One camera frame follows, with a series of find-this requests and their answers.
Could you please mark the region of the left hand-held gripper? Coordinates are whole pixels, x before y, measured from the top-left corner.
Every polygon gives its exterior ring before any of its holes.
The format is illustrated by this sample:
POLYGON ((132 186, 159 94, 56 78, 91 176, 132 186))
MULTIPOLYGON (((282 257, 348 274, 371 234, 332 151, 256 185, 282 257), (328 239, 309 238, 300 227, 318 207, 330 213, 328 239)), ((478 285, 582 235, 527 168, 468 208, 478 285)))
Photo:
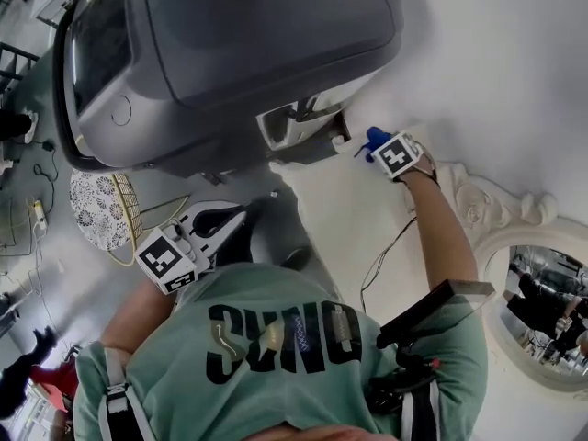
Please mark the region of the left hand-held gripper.
POLYGON ((194 203, 181 214, 181 224, 172 220, 149 232, 135 251, 135 261, 163 294, 174 294, 211 269, 212 256, 231 239, 245 218, 245 207, 237 203, 194 203))

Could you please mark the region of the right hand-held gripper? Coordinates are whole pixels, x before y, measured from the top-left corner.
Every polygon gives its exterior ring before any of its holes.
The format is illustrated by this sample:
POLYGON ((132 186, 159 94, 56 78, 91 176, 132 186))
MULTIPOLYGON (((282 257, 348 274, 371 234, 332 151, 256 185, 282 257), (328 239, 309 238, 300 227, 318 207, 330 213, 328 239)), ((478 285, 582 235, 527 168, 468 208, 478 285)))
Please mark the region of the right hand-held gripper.
POLYGON ((376 149, 371 157, 389 180, 396 180, 416 166, 423 155, 423 148, 405 131, 394 134, 376 149))

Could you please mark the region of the blue cloth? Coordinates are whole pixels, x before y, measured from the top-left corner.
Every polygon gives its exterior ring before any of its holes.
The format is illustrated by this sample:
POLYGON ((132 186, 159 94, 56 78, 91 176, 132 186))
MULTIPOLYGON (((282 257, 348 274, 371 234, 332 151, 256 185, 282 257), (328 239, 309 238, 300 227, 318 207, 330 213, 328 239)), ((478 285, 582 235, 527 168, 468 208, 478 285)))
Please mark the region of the blue cloth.
POLYGON ((372 126, 367 130, 367 142, 364 143, 359 150, 354 154, 357 158, 361 153, 365 154, 365 160, 373 164, 375 162, 373 158, 373 152, 379 149, 382 145, 390 141, 392 135, 378 127, 372 126))

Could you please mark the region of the person's right forearm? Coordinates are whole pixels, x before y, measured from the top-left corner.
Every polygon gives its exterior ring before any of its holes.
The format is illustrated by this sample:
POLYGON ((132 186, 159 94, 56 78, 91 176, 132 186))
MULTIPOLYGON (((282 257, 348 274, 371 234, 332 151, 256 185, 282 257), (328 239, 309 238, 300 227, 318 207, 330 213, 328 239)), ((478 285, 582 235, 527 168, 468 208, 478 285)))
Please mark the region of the person's right forearm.
POLYGON ((413 198, 429 288, 445 280, 477 281, 469 240, 440 187, 419 171, 409 172, 402 181, 413 198))

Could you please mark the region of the person's left forearm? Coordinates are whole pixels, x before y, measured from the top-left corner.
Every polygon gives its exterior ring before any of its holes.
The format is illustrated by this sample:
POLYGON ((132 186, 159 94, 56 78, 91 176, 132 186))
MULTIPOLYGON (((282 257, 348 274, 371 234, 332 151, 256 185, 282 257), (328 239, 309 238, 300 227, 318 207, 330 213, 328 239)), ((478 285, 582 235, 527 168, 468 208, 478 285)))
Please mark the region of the person's left forearm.
POLYGON ((116 311, 101 344, 132 355, 171 315, 175 301, 175 294, 163 294, 151 280, 144 281, 116 311))

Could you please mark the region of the white dressing table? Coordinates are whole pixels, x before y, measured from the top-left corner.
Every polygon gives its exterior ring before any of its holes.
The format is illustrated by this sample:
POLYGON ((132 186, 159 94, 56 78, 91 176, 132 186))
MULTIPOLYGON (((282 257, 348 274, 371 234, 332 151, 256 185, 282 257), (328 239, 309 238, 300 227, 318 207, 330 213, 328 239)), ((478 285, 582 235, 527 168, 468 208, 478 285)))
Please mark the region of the white dressing table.
POLYGON ((357 153, 360 139, 313 164, 272 162, 337 296, 385 324, 429 287, 408 189, 357 153))

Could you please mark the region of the person's right hand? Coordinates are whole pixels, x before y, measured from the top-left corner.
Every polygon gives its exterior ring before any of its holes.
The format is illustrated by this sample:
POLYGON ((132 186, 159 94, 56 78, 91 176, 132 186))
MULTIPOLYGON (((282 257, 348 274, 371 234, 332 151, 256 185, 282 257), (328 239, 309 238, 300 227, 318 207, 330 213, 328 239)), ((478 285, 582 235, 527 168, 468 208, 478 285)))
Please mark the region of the person's right hand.
POLYGON ((418 160, 404 171, 398 180, 405 184, 410 174, 420 174, 438 184, 435 160, 421 143, 417 142, 416 147, 419 153, 418 160))

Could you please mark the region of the black chest-mounted tablet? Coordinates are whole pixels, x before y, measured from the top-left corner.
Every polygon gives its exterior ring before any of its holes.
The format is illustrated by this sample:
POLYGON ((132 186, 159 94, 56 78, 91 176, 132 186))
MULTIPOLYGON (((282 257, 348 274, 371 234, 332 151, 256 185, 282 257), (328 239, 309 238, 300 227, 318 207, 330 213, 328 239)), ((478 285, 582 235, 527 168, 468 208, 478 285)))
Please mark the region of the black chest-mounted tablet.
POLYGON ((376 340, 377 348, 409 346, 418 339, 441 334, 478 311, 494 294, 490 282, 447 279, 383 325, 376 340))

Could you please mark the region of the white power strip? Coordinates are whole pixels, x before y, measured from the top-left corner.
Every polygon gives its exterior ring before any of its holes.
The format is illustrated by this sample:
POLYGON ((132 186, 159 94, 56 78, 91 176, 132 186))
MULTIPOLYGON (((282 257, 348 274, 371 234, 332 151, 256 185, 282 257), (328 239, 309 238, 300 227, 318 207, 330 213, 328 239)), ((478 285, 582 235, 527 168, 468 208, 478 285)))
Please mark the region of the white power strip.
POLYGON ((34 201, 32 210, 35 218, 35 223, 32 228, 33 235, 37 236, 39 232, 41 236, 44 236, 48 230, 48 222, 45 209, 39 199, 34 201))

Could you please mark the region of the green printed t-shirt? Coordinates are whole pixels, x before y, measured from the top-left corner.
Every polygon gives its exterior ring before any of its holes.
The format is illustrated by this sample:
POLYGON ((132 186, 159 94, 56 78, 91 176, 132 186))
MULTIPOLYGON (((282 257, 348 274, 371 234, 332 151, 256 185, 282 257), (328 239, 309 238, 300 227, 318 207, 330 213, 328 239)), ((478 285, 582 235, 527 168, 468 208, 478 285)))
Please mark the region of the green printed t-shirt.
MULTIPOLYGON (((399 367, 393 347, 376 346, 377 322, 282 267, 227 266, 202 284, 126 365, 157 441, 238 441, 280 424, 350 425, 400 439, 401 415, 375 414, 365 398, 371 379, 399 367)), ((441 310, 429 322, 444 331, 411 348, 440 363, 440 441, 469 441, 486 392, 481 320, 473 314, 456 322, 468 311, 441 310)), ((77 359, 77 441, 102 438, 106 347, 94 342, 77 359)))

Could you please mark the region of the dark grey large appliance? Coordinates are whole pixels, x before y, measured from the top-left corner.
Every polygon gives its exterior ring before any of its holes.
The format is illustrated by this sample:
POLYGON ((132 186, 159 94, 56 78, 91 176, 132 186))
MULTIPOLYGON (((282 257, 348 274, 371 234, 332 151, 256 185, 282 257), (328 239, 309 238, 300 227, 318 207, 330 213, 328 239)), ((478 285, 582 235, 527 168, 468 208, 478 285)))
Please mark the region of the dark grey large appliance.
POLYGON ((70 165, 220 175, 305 142, 398 54, 401 0, 73 0, 52 54, 70 165))

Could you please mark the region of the oval mirror carved white frame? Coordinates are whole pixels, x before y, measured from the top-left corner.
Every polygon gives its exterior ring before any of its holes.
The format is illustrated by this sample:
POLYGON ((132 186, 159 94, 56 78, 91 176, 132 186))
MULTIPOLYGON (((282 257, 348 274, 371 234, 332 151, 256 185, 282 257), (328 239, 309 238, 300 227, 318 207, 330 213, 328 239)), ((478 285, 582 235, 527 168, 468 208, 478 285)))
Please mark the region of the oval mirror carved white frame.
POLYGON ((588 225, 549 193, 516 196, 443 163, 439 181, 496 295, 483 322, 499 368, 555 400, 588 405, 588 225))

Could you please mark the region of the black chest mount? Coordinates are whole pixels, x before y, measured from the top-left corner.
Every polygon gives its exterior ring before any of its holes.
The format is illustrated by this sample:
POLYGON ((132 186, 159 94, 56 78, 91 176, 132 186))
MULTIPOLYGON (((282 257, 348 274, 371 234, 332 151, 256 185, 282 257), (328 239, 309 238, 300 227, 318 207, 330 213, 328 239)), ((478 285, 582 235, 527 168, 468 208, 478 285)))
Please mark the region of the black chest mount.
POLYGON ((391 373, 369 380, 366 402, 373 413, 399 412, 403 399, 428 387, 435 380, 435 372, 440 367, 438 358, 425 360, 410 354, 406 347, 398 348, 396 362, 399 366, 391 373))

